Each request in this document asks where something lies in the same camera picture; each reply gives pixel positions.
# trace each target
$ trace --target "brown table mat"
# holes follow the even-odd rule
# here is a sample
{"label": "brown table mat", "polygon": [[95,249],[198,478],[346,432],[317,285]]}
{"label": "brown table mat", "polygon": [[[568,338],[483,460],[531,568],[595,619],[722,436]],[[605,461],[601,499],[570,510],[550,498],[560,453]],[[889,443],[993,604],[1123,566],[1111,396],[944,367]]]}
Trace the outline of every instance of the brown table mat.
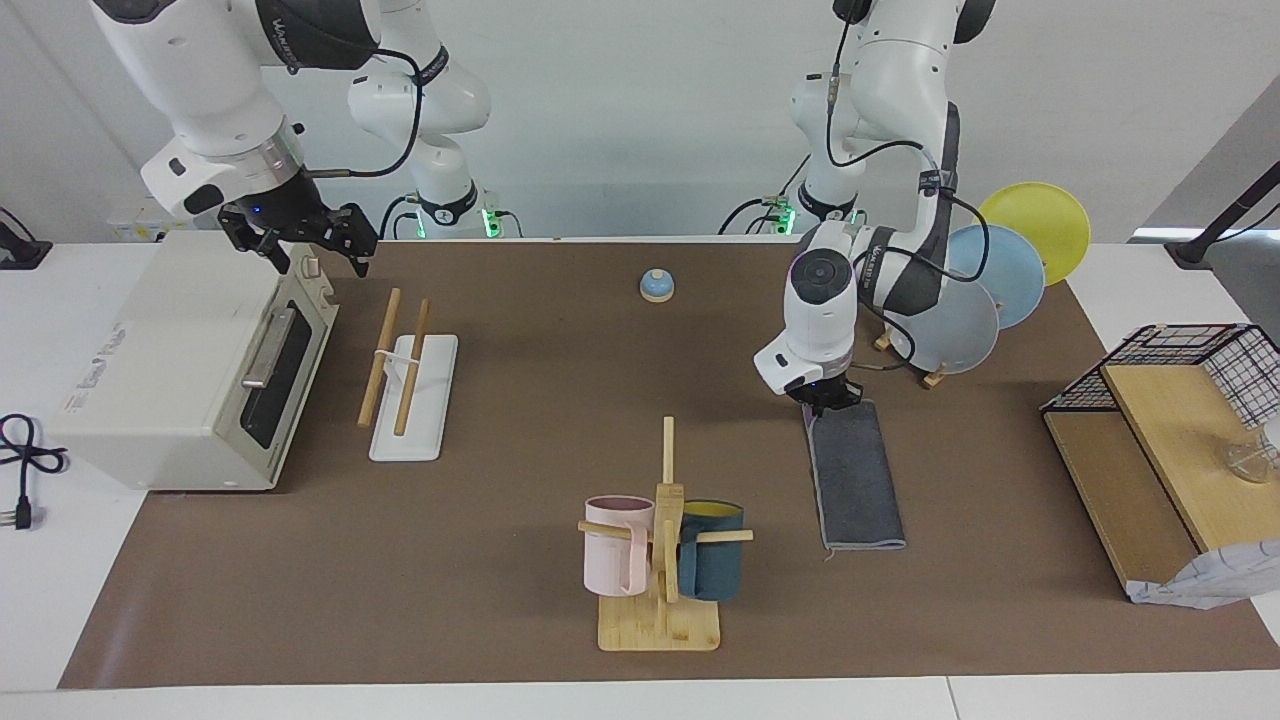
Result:
{"label": "brown table mat", "polygon": [[[800,411],[753,354],[791,249],[384,246],[343,304],[276,491],[151,495],[68,688],[1120,673],[1280,667],[1248,602],[1125,601],[1037,407],[1102,356],[1065,284],[977,370],[863,373],[909,547],[824,561]],[[669,269],[675,299],[644,302]],[[387,293],[461,337],[430,464],[374,464],[355,419]],[[412,313],[402,311],[401,332]],[[874,328],[861,328],[859,357]],[[604,653],[582,588],[588,496],[677,480],[756,542],[713,653]]]}

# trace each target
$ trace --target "patterned white cloth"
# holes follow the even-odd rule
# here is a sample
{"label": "patterned white cloth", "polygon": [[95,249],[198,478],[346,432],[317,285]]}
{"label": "patterned white cloth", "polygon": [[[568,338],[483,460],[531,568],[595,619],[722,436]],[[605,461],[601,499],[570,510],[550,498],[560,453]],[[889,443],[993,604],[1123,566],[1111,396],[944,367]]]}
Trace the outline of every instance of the patterned white cloth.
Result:
{"label": "patterned white cloth", "polygon": [[1129,580],[1133,602],[1210,610],[1280,589],[1280,538],[1247,542],[1201,555],[1169,583]]}

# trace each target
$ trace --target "folded gray cloth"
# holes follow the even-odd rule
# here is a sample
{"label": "folded gray cloth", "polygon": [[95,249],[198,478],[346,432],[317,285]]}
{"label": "folded gray cloth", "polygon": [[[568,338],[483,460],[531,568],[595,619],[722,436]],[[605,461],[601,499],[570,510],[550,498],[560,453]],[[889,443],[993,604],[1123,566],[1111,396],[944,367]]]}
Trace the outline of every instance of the folded gray cloth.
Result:
{"label": "folded gray cloth", "polygon": [[906,547],[876,404],[864,400],[822,418],[806,407],[804,419],[822,543],[827,550]]}

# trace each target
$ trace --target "black wire rack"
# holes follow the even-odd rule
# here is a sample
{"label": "black wire rack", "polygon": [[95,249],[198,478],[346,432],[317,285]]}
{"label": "black wire rack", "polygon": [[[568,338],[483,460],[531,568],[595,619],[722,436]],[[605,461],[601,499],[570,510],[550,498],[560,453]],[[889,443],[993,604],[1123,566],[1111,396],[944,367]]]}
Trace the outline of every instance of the black wire rack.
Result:
{"label": "black wire rack", "polygon": [[1107,365],[1203,365],[1245,428],[1280,414],[1280,350],[1258,325],[1146,325],[1041,413],[1115,411],[1102,368]]}

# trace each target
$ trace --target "blue ball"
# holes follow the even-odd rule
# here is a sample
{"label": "blue ball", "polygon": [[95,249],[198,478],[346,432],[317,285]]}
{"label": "blue ball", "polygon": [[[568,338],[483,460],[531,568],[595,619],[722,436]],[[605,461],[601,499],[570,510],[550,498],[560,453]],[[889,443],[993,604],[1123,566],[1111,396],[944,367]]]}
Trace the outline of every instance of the blue ball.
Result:
{"label": "blue ball", "polygon": [[676,281],[660,268],[645,270],[640,278],[640,295],[649,302],[666,302],[676,292]]}

